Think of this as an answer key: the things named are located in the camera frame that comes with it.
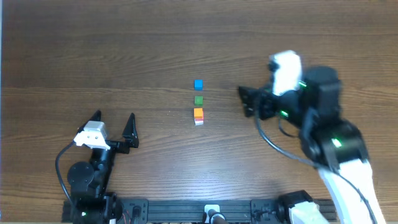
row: wooden tabletop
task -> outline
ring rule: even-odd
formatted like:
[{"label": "wooden tabletop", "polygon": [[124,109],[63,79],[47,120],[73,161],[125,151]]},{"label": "wooden tabletop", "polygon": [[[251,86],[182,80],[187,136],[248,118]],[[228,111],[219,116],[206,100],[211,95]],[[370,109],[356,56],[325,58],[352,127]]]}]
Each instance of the wooden tabletop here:
[{"label": "wooden tabletop", "polygon": [[[136,114],[140,146],[117,155],[109,183],[120,197],[249,200],[305,189],[330,198],[311,167],[273,151],[243,115],[238,85],[265,84],[268,56],[288,49],[306,67],[339,71],[343,116],[366,140],[385,218],[398,220],[396,2],[4,0],[3,8],[2,221],[60,221],[55,157],[97,109],[115,140]],[[194,126],[195,95],[204,97],[203,126]],[[263,123],[302,155],[275,119]],[[65,181],[90,153],[67,151]]]}]

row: black cable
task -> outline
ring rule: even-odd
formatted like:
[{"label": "black cable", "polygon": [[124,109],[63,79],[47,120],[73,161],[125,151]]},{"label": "black cable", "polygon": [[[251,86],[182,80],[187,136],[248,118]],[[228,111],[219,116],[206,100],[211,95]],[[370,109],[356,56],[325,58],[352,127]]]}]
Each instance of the black cable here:
[{"label": "black cable", "polygon": [[280,121],[281,121],[281,118],[280,118],[280,116],[278,116],[278,128],[279,128],[279,131],[281,131],[282,134],[286,135],[287,137],[298,138],[298,136],[294,136],[293,134],[287,133],[287,132],[283,129],[282,123],[281,123]]},{"label": "black cable", "polygon": [[338,177],[342,178],[345,182],[347,182],[352,188],[354,188],[354,190],[358,193],[359,197],[361,198],[361,200],[365,203],[366,208],[368,209],[369,215],[371,217],[371,220],[374,224],[377,224],[377,220],[376,217],[374,216],[373,210],[368,202],[368,200],[365,198],[365,196],[362,194],[362,192],[355,187],[355,185],[353,183],[351,183],[348,179],[346,179],[345,177],[343,177],[341,174],[339,174],[338,172],[335,172],[333,170],[331,170],[328,166],[325,166],[323,164],[320,164],[318,162],[313,162],[311,160],[308,159],[303,159],[299,156],[296,156],[295,154],[292,154],[291,152],[285,151],[284,149],[280,148],[279,146],[277,146],[276,144],[274,144],[269,137],[265,134],[265,132],[262,130],[261,128],[261,124],[260,124],[260,110],[261,110],[261,95],[262,92],[265,88],[260,88],[260,94],[258,95],[255,103],[254,103],[254,121],[256,124],[256,128],[259,131],[260,136],[263,138],[263,140],[265,140],[268,145],[270,145],[272,148],[274,148],[277,152],[281,153],[282,155],[288,157],[289,159],[296,159],[299,162],[302,162],[304,164],[310,165],[316,169],[326,169],[334,174],[336,174]]},{"label": "black cable", "polygon": [[68,190],[67,190],[65,184],[63,183],[62,176],[61,176],[61,172],[60,172],[60,166],[59,166],[60,158],[61,158],[62,154],[63,154],[66,150],[68,150],[70,147],[72,147],[74,144],[75,144],[75,142],[72,141],[71,143],[69,143],[69,145],[65,146],[65,147],[60,151],[60,153],[58,153],[57,158],[55,159],[55,170],[57,171],[58,180],[60,181],[62,190],[63,190],[63,192],[64,192],[65,195],[67,196],[67,199],[68,199],[69,202],[70,202],[70,206],[71,206],[71,208],[72,208],[72,212],[73,212],[73,211],[76,211],[76,212],[77,212],[77,208],[76,208],[75,204],[72,202],[72,199],[71,199],[70,196],[69,196]]}]

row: colored block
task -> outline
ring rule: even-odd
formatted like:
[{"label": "colored block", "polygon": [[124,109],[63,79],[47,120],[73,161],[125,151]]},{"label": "colored block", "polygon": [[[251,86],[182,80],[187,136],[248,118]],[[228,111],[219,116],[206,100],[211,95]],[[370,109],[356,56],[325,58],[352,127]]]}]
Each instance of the colored block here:
[{"label": "colored block", "polygon": [[195,96],[195,106],[203,106],[203,96]]},{"label": "colored block", "polygon": [[203,119],[203,108],[193,109],[193,117],[195,119]]},{"label": "colored block", "polygon": [[195,80],[195,90],[203,90],[203,80]]}]

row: orange cube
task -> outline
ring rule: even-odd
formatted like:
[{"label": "orange cube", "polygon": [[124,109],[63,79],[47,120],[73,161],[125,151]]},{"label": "orange cube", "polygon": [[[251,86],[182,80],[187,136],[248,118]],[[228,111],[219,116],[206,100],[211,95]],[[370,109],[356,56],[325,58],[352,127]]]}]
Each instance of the orange cube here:
[{"label": "orange cube", "polygon": [[194,108],[193,109],[193,117],[195,119],[203,119],[203,108]]}]

